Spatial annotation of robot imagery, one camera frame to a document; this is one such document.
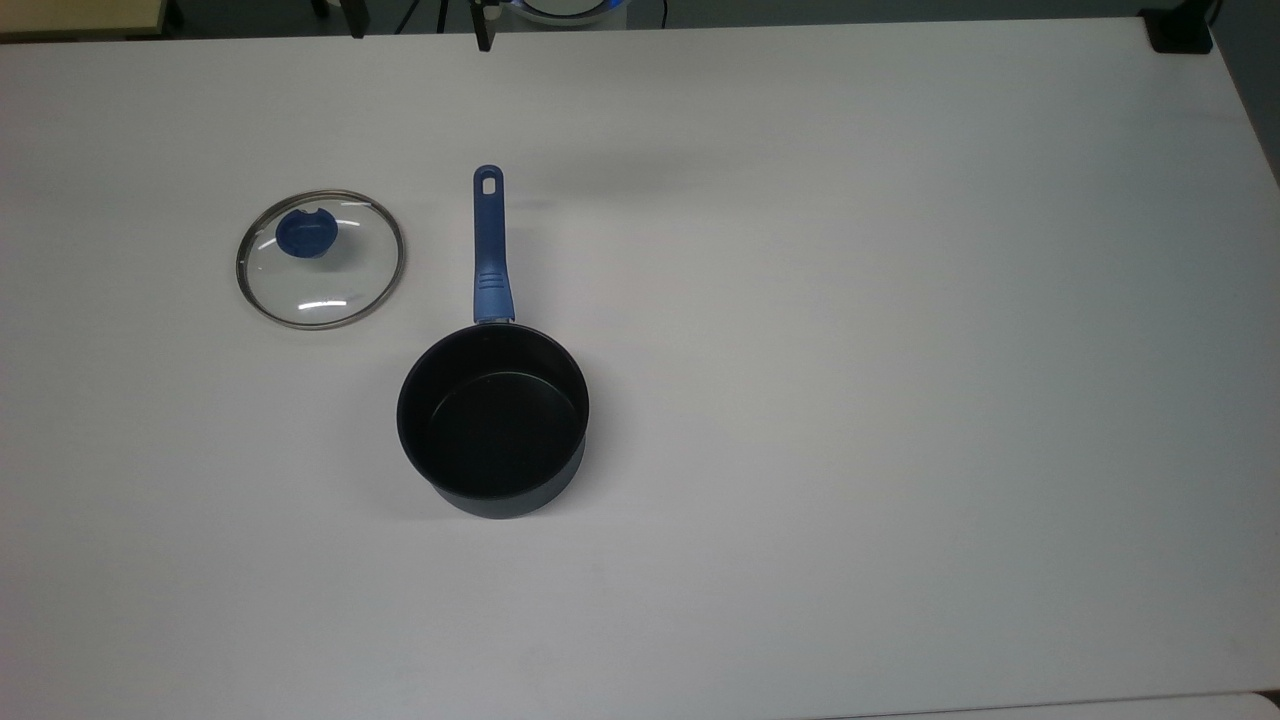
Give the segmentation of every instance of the pot lid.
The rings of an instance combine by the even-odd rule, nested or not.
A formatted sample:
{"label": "pot lid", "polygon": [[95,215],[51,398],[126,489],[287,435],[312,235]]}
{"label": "pot lid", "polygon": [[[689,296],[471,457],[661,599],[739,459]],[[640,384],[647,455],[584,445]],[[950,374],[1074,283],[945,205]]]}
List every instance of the pot lid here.
{"label": "pot lid", "polygon": [[374,311],[404,270],[399,225],[346,190],[287,197],[244,233],[236,279],[246,300],[300,329],[344,325]]}

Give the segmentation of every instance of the table surface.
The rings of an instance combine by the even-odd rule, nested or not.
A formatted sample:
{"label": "table surface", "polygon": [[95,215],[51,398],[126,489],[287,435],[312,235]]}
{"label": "table surface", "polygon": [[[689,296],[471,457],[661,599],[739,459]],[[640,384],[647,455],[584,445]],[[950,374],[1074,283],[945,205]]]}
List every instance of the table surface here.
{"label": "table surface", "polygon": [[0,0],[0,38],[150,35],[165,0]]}
{"label": "table surface", "polygon": [[[18,717],[707,720],[1280,685],[1280,193],[1137,19],[0,47]],[[480,520],[401,452],[502,165],[586,457]],[[239,296],[371,195],[369,318]]]}

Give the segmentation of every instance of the lid knob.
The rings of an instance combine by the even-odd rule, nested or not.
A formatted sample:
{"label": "lid knob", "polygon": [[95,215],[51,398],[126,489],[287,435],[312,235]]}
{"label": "lid knob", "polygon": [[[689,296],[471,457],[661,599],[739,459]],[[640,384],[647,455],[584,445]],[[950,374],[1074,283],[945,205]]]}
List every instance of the lid knob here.
{"label": "lid knob", "polygon": [[291,210],[275,225],[275,242],[287,255],[319,258],[338,238],[338,220],[325,210]]}

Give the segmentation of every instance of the black cable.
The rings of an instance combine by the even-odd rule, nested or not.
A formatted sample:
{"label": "black cable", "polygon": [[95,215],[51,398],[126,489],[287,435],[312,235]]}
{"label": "black cable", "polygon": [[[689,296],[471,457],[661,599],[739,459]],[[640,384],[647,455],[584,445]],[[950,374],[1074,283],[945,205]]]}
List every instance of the black cable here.
{"label": "black cable", "polygon": [[440,0],[440,14],[435,17],[435,35],[444,35],[444,15],[449,12],[449,0]]}
{"label": "black cable", "polygon": [[399,35],[401,31],[404,29],[404,26],[408,24],[408,19],[413,15],[413,10],[417,9],[417,4],[419,3],[420,3],[420,0],[413,0],[413,3],[410,4],[408,12],[404,13],[404,19],[402,19],[399,27],[396,28],[396,35]]}

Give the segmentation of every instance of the black saucepan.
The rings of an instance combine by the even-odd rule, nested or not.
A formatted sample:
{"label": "black saucepan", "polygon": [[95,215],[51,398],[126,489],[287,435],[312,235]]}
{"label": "black saucepan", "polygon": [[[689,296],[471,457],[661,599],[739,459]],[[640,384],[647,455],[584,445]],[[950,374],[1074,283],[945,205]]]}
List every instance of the black saucepan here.
{"label": "black saucepan", "polygon": [[586,380],[558,342],[515,323],[502,170],[475,172],[475,323],[428,350],[401,388],[396,424],[410,462],[445,500],[481,518],[550,502],[586,439]]}

